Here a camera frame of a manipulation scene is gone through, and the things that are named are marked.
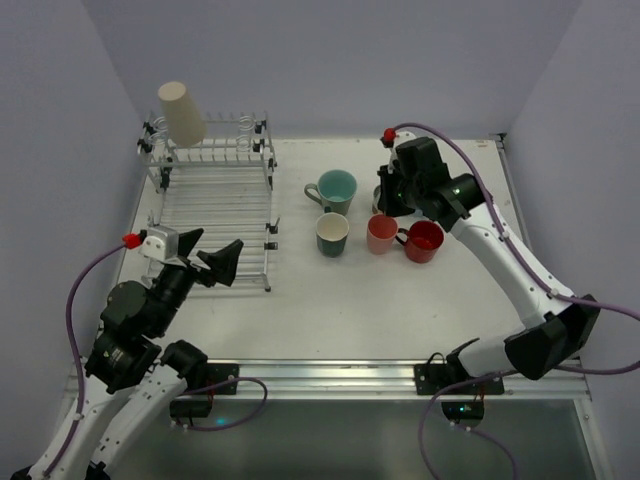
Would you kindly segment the pink tumbler cup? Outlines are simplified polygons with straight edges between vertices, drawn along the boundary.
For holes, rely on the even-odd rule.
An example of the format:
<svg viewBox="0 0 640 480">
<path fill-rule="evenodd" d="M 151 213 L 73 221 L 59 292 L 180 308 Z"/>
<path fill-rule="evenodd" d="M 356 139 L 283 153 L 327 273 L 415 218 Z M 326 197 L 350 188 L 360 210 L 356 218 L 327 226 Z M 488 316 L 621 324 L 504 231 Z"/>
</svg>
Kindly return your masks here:
<svg viewBox="0 0 640 480">
<path fill-rule="evenodd" d="M 367 224 L 367 247 L 374 255 L 386 254 L 392 247 L 398 233 L 395 218 L 384 215 L 373 215 Z"/>
</svg>

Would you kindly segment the red mug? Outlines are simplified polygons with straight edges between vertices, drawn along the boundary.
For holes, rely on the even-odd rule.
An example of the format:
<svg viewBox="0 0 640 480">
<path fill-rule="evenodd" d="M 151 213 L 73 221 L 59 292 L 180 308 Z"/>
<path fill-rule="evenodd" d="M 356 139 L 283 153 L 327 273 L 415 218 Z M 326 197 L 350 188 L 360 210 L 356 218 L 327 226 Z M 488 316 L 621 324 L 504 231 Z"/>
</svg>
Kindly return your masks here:
<svg viewBox="0 0 640 480">
<path fill-rule="evenodd" d="M 444 243 L 444 231 L 432 221 L 421 220 L 410 228 L 399 228 L 395 239 L 402 245 L 406 257 L 414 263 L 430 262 Z"/>
</svg>

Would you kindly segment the sage green mug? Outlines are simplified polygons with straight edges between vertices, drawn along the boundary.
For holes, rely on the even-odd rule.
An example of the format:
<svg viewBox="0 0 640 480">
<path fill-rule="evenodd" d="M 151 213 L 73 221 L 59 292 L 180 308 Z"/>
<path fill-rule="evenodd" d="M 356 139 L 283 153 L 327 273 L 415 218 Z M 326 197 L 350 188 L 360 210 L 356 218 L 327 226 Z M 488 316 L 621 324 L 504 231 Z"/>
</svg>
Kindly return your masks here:
<svg viewBox="0 0 640 480">
<path fill-rule="evenodd" d="M 335 169 L 323 173 L 316 183 L 306 184 L 304 194 L 323 209 L 329 208 L 334 213 L 346 216 L 357 186 L 357 180 L 351 173 Z"/>
</svg>

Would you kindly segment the dark green mug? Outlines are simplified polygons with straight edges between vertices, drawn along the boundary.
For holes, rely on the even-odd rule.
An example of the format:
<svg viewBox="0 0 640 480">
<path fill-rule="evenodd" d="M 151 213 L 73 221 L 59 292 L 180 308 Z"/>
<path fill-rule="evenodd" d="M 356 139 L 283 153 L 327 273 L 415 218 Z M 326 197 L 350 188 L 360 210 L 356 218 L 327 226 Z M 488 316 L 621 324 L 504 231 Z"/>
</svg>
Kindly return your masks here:
<svg viewBox="0 0 640 480">
<path fill-rule="evenodd" d="M 350 226 L 341 214 L 329 212 L 316 221 L 316 243 L 320 253 L 329 258 L 337 258 L 344 252 Z"/>
</svg>

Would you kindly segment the beige tumbler cup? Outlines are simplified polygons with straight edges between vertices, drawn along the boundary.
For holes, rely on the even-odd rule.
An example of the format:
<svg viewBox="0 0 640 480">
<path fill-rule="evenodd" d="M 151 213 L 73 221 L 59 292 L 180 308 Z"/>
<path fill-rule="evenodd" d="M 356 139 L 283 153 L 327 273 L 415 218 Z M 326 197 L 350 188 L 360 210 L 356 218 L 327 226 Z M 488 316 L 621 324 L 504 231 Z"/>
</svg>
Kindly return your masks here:
<svg viewBox="0 0 640 480">
<path fill-rule="evenodd" d="M 169 138 L 179 147 L 191 147 L 204 140 L 206 126 L 186 85 L 171 81 L 158 89 Z"/>
</svg>

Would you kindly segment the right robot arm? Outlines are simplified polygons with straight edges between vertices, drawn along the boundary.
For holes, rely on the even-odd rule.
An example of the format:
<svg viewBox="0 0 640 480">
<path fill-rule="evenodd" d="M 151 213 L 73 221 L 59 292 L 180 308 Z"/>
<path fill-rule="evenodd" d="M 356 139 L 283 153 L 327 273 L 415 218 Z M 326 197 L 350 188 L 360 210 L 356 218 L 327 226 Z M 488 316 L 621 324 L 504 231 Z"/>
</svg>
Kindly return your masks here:
<svg viewBox="0 0 640 480">
<path fill-rule="evenodd" d="M 520 324 L 508 334 L 472 339 L 446 357 L 452 383 L 515 370 L 530 380 L 576 354 L 599 316 L 591 295 L 576 296 L 555 280 L 514 234 L 475 176 L 453 177 L 436 141 L 388 130 L 380 167 L 379 209 L 392 216 L 416 211 L 461 242 L 485 267 L 515 308 Z"/>
</svg>

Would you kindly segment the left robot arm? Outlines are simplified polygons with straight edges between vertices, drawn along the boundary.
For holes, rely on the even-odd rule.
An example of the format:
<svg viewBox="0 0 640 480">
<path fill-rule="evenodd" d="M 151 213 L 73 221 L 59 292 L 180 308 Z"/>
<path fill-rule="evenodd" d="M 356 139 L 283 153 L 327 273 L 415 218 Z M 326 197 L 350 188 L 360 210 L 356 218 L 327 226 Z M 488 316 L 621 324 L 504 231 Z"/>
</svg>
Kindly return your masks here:
<svg viewBox="0 0 640 480">
<path fill-rule="evenodd" d="M 203 232 L 157 225 L 124 237 L 125 248 L 163 267 L 150 285 L 129 280 L 109 292 L 103 331 L 76 369 L 77 399 L 45 453 L 14 478 L 108 479 L 161 410 L 184 391 L 205 386 L 206 354 L 184 340 L 165 348 L 153 342 L 165 335 L 193 285 L 230 286 L 236 278 L 239 239 L 189 260 Z"/>
</svg>

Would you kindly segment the metal dish rack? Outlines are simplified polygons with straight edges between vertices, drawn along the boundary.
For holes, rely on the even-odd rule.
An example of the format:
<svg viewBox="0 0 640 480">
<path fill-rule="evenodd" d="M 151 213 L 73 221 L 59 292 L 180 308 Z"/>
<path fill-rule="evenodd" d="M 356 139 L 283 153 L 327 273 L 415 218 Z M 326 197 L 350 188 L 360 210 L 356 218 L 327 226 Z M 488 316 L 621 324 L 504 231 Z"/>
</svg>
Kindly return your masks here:
<svg viewBox="0 0 640 480">
<path fill-rule="evenodd" d="M 202 141 L 180 147 L 163 116 L 147 115 L 137 142 L 147 174 L 139 212 L 149 226 L 203 229 L 199 250 L 215 251 L 241 239 L 237 284 L 269 291 L 279 224 L 272 215 L 278 163 L 269 116 L 206 113 L 204 125 Z"/>
</svg>

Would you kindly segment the aluminium rail frame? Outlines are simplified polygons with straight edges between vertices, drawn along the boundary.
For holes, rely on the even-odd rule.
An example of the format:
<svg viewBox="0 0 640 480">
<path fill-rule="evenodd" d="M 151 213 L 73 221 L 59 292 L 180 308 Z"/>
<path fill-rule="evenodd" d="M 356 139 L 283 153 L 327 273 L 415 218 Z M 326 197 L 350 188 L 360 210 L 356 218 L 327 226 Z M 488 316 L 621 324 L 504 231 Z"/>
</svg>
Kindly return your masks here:
<svg viewBox="0 0 640 480">
<path fill-rule="evenodd" d="M 276 150 L 272 215 L 279 224 L 271 289 L 197 288 L 168 334 L 169 341 L 195 344 L 213 364 L 237 366 L 244 379 L 236 395 L 215 403 L 210 424 L 225 425 L 233 408 L 262 394 L 277 409 L 412 401 L 418 396 L 414 368 L 433 352 L 519 326 L 501 287 L 452 234 L 424 265 L 400 252 L 368 251 L 376 170 L 389 157 L 379 141 L 284 139 Z M 463 174 L 467 161 L 476 165 L 520 238 L 495 144 L 465 140 L 459 150 L 442 146 L 441 154 L 453 175 Z M 334 168 L 353 173 L 359 187 L 346 250 L 332 259 L 316 248 L 319 211 L 303 198 L 302 186 Z"/>
</svg>

